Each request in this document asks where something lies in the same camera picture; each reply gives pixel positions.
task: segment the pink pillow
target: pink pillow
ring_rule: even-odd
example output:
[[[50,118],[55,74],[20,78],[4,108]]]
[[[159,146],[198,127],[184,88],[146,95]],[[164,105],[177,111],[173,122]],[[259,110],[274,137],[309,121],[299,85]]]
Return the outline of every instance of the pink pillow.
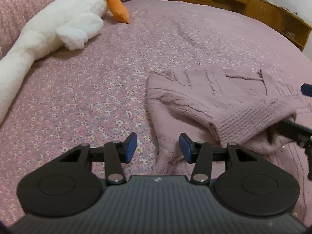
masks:
[[[24,25],[54,0],[0,0],[0,59],[17,40]]]

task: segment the silver rivet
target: silver rivet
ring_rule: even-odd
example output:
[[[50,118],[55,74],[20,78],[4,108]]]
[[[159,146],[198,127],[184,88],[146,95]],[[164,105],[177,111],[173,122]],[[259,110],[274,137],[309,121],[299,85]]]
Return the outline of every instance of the silver rivet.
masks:
[[[203,173],[198,173],[193,176],[193,179],[197,182],[205,182],[208,179],[208,176]]]
[[[124,178],[124,176],[122,176],[121,174],[118,174],[118,173],[113,173],[113,174],[110,174],[110,176],[108,176],[108,179],[112,182],[122,181],[123,178]]]

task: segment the pink bedsheet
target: pink bedsheet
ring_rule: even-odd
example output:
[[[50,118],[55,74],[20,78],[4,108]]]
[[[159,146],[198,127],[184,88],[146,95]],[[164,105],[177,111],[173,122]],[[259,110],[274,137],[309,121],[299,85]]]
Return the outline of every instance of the pink bedsheet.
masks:
[[[102,34],[85,49],[61,48],[36,62],[25,79],[0,128],[0,219],[7,225],[23,215],[15,194],[19,180],[82,142],[99,147],[136,132],[138,148],[125,173],[151,173],[157,149],[146,109],[151,70],[261,68],[298,87],[311,83],[312,63],[256,20],[184,2],[125,5],[129,25],[106,18]],[[94,167],[100,177],[102,167]]]

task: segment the stuffed animal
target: stuffed animal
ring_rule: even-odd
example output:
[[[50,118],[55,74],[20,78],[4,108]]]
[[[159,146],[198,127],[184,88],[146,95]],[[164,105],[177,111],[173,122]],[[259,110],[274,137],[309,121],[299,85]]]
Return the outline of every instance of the stuffed animal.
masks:
[[[26,23],[0,61],[0,124],[34,61],[63,45],[70,50],[84,48],[102,31],[107,6],[117,20],[129,23],[120,0],[55,0]]]

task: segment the knitted sweater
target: knitted sweater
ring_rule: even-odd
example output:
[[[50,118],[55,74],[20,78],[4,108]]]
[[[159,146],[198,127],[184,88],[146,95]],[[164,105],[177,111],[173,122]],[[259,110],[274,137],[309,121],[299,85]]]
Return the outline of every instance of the knitted sweater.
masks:
[[[193,141],[222,147],[236,142],[298,180],[300,197],[293,214],[312,224],[312,182],[304,150],[274,132],[274,125],[288,117],[312,126],[311,105],[299,89],[264,71],[167,70],[150,74],[147,101],[159,145],[155,175],[190,177],[194,164],[187,164],[179,149],[182,132]],[[222,172],[224,163],[214,163],[212,178]]]

